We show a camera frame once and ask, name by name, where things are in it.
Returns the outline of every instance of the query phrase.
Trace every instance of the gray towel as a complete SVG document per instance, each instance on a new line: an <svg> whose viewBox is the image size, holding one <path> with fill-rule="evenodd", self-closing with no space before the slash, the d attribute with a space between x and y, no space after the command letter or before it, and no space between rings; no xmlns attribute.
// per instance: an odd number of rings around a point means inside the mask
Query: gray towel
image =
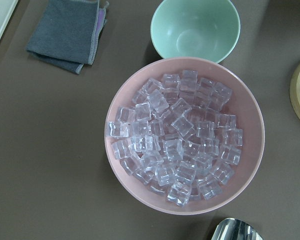
<svg viewBox="0 0 300 240"><path fill-rule="evenodd" d="M49 0L26 50L40 60L79 74L92 65L106 7L99 0Z"/></svg>

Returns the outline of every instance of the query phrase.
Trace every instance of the pink bowl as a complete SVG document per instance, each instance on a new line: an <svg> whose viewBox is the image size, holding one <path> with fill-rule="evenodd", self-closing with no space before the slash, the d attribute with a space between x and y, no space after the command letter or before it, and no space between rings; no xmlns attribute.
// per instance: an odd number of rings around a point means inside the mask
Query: pink bowl
<svg viewBox="0 0 300 240"><path fill-rule="evenodd" d="M133 74L119 89L109 107L105 123L115 119L120 106L130 107L134 93L148 78L160 80L164 73L180 73L182 70L197 70L199 77L221 82L233 90L225 112L236 114L237 127L243 129L243 148L240 163L234 168L235 175L223 193L209 200L190 201L179 207L167 202L163 196L149 191L140 181L129 176L115 159L111 144L114 140L104 135L105 150L112 170L123 187L136 199L158 211L175 215L195 215L218 209L237 197L251 182L260 165L265 146L265 126L258 103L248 87L231 71L212 61L197 57L174 57L151 63Z"/></svg>

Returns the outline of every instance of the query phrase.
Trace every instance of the pile of ice cubes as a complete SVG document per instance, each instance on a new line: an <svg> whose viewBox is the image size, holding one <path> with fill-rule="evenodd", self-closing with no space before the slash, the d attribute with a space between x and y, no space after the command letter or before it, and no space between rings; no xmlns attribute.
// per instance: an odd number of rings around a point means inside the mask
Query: pile of ice cubes
<svg viewBox="0 0 300 240"><path fill-rule="evenodd" d="M232 89L195 70L149 78L119 107L106 135L129 175L180 207L222 193L243 145L236 115L224 113Z"/></svg>

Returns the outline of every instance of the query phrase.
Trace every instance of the bowl of ice cubes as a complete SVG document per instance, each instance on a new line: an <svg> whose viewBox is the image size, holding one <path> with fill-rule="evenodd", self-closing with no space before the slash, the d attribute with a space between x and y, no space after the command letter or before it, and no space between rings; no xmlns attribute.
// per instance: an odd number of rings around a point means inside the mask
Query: bowl of ice cubes
<svg viewBox="0 0 300 240"><path fill-rule="evenodd" d="M220 208L251 182L265 127L251 91L225 67L198 57L153 62L114 96L104 141L122 186L169 214Z"/></svg>
<svg viewBox="0 0 300 240"><path fill-rule="evenodd" d="M199 57L221 62L240 35L239 14L230 0L163 0L150 34L162 58Z"/></svg>

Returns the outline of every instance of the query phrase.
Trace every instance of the gray table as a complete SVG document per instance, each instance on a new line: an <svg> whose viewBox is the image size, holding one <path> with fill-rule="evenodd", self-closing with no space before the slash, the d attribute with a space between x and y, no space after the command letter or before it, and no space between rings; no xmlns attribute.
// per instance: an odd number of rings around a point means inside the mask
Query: gray table
<svg viewBox="0 0 300 240"><path fill-rule="evenodd" d="M300 239L300 120L289 98L300 62L300 0L233 0L241 34L221 65L257 99L265 150L245 191L194 216L133 198L104 148L116 91L160 59L150 22L161 1L111 0L95 62L80 75L25 52L47 2L20 0L0 42L0 240L203 240L227 217L252 224L267 240Z"/></svg>

